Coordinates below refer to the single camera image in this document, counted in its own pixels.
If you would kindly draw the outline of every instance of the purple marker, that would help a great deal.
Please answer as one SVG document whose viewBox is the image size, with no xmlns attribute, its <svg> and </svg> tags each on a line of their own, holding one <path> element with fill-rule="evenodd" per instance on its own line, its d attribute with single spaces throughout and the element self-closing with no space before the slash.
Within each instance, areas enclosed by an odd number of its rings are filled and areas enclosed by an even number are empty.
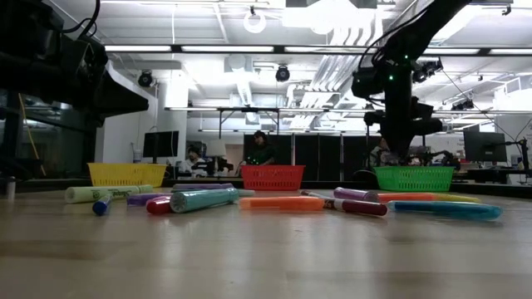
<svg viewBox="0 0 532 299">
<path fill-rule="evenodd" d="M 127 197 L 127 205 L 144 207 L 150 199 L 155 199 L 161 196 L 172 196 L 172 194 L 136 194 Z"/>
<path fill-rule="evenodd" d="M 379 202 L 379 195 L 375 192 L 355 189 L 344 189 L 341 187 L 334 189 L 334 197 L 337 199 L 355 199 L 372 203 Z"/>
<path fill-rule="evenodd" d="M 234 188 L 232 184 L 175 184 L 172 191 L 217 190 Z"/>
</svg>

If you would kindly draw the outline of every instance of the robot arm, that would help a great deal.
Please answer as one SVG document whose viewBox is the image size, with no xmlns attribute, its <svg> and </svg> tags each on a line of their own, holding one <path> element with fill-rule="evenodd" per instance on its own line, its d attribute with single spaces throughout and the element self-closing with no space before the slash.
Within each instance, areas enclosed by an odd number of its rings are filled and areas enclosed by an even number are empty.
<svg viewBox="0 0 532 299">
<path fill-rule="evenodd" d="M 472 0 L 435 0 L 408 25 L 401 26 L 372 58 L 373 67 L 359 68 L 353 74 L 352 92 L 370 99 L 384 91 L 385 111 L 368 112 L 367 125 L 381 125 L 382 137 L 391 152 L 406 163 L 415 135 L 440 131 L 442 123 L 432 119 L 433 108 L 412 100 L 412 66 L 431 39 Z"/>
</svg>

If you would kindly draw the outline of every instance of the computer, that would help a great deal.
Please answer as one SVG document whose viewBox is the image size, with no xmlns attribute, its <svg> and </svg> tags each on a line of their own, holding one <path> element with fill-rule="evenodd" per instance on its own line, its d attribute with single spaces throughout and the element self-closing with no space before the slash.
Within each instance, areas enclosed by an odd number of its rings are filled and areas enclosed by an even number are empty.
<svg viewBox="0 0 532 299">
<path fill-rule="evenodd" d="M 152 157 L 155 164 L 157 157 L 177 156 L 179 138 L 179 131 L 146 133 L 144 135 L 143 157 Z"/>
<path fill-rule="evenodd" d="M 465 158 L 475 162 L 507 162 L 505 135 L 464 132 Z"/>
</svg>

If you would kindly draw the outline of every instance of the blue marker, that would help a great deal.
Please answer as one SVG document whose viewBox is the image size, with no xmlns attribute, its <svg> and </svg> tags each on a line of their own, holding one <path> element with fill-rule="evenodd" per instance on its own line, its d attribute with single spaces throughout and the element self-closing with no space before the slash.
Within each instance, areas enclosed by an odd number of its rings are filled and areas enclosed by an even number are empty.
<svg viewBox="0 0 532 299">
<path fill-rule="evenodd" d="M 112 195 L 106 195 L 98 199 L 98 201 L 92 205 L 92 211 L 96 214 L 96 216 L 102 216 L 107 212 L 112 200 Z"/>
<path fill-rule="evenodd" d="M 391 201 L 388 208 L 396 212 L 425 212 L 469 220 L 493 220 L 502 214 L 500 207 L 479 203 Z"/>
</svg>

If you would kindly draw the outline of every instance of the table surface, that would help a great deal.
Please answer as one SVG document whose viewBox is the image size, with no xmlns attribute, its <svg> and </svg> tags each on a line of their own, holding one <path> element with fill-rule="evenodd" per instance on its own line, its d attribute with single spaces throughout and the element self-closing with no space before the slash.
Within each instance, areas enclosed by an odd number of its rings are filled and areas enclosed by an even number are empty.
<svg viewBox="0 0 532 299">
<path fill-rule="evenodd" d="M 297 193 L 258 193 L 270 196 Z M 0 200 L 2 298 L 529 298 L 532 203 L 495 222 L 240 212 L 152 216 L 62 192 Z"/>
</svg>

